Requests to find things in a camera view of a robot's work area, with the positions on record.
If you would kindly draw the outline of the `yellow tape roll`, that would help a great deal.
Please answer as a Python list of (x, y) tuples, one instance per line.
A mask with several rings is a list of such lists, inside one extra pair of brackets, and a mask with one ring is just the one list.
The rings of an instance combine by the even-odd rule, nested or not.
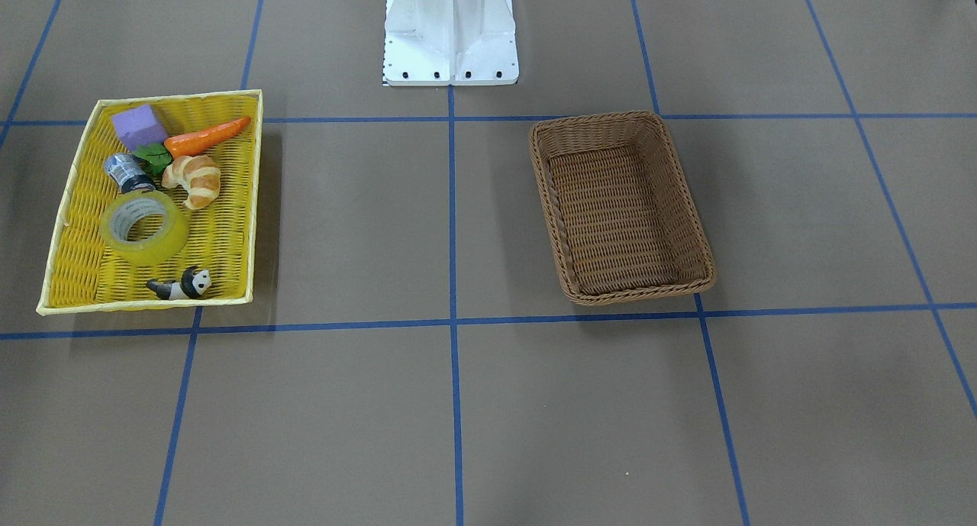
[[(133, 227), (149, 217), (160, 224), (146, 237), (130, 240)], [(108, 249), (139, 266), (153, 266), (175, 256), (189, 238), (189, 221), (176, 203), (160, 191), (122, 193), (102, 212), (100, 237)]]

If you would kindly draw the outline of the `brown wicker basket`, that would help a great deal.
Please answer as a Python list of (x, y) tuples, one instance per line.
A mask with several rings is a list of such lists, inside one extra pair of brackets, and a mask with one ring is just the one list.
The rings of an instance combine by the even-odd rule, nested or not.
[(662, 116), (537, 122), (528, 151), (559, 286), (573, 303), (670, 298), (715, 285), (711, 245)]

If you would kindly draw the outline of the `yellow woven basket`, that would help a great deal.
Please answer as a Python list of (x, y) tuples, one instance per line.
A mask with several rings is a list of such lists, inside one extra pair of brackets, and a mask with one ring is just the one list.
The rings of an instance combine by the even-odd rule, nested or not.
[[(205, 151), (222, 171), (220, 195), (209, 206), (188, 210), (184, 207), (183, 188), (157, 186), (157, 191), (170, 196), (185, 214), (189, 238), (182, 250), (167, 261), (139, 267), (108, 249), (100, 237), (102, 212), (122, 195), (102, 171), (102, 161), (125, 150), (115, 135), (111, 116), (145, 104), (156, 109), (169, 136), (240, 117), (251, 117), (252, 121), (240, 135)], [(98, 101), (85, 124), (60, 199), (37, 313), (49, 316), (250, 302), (263, 121), (261, 90)], [(130, 231), (129, 238), (149, 236), (159, 226), (160, 218), (156, 216), (143, 219)], [(192, 266), (210, 271), (212, 286), (202, 298), (164, 301), (145, 286), (150, 279), (178, 279), (185, 268)]]

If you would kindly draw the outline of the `panda figurine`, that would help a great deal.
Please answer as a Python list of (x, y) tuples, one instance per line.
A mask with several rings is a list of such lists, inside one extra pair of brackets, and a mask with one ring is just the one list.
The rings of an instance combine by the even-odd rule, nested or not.
[(145, 286), (158, 299), (164, 301), (199, 299), (212, 286), (212, 279), (209, 269), (192, 266), (185, 268), (178, 279), (150, 279)]

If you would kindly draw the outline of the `toy croissant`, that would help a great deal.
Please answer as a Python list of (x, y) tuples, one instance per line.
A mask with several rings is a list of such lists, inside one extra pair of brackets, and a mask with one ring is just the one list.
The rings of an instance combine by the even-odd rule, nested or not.
[(209, 155), (182, 155), (176, 157), (163, 171), (161, 185), (164, 189), (180, 186), (186, 193), (182, 203), (191, 211), (209, 206), (220, 195), (222, 171)]

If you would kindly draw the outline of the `orange toy carrot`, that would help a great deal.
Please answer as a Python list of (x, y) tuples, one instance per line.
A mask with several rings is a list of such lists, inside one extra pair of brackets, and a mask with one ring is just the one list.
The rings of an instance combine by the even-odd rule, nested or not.
[(151, 176), (160, 177), (176, 158), (185, 155), (194, 157), (209, 148), (227, 142), (247, 129), (251, 121), (251, 117), (240, 117), (203, 130), (168, 137), (164, 142), (137, 147), (133, 155)]

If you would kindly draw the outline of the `small silver can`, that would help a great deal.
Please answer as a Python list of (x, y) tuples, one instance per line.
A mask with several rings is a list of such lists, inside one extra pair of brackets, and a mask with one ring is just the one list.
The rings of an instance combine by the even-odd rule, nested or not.
[(131, 153), (115, 153), (102, 161), (102, 171), (118, 186), (119, 192), (153, 192), (156, 184), (150, 175), (140, 167), (135, 155)]

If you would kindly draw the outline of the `purple foam cube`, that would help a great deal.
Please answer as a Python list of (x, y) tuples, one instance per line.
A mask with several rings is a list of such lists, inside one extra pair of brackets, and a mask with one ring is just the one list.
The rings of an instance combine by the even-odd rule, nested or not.
[(111, 116), (111, 123), (120, 143), (132, 153), (140, 147), (161, 144), (169, 137), (156, 109), (149, 104), (115, 113)]

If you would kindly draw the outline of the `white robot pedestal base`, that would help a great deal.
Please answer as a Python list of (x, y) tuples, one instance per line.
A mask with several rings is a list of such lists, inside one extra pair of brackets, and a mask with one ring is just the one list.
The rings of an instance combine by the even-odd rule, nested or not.
[(513, 0), (386, 0), (387, 86), (508, 86), (520, 78)]

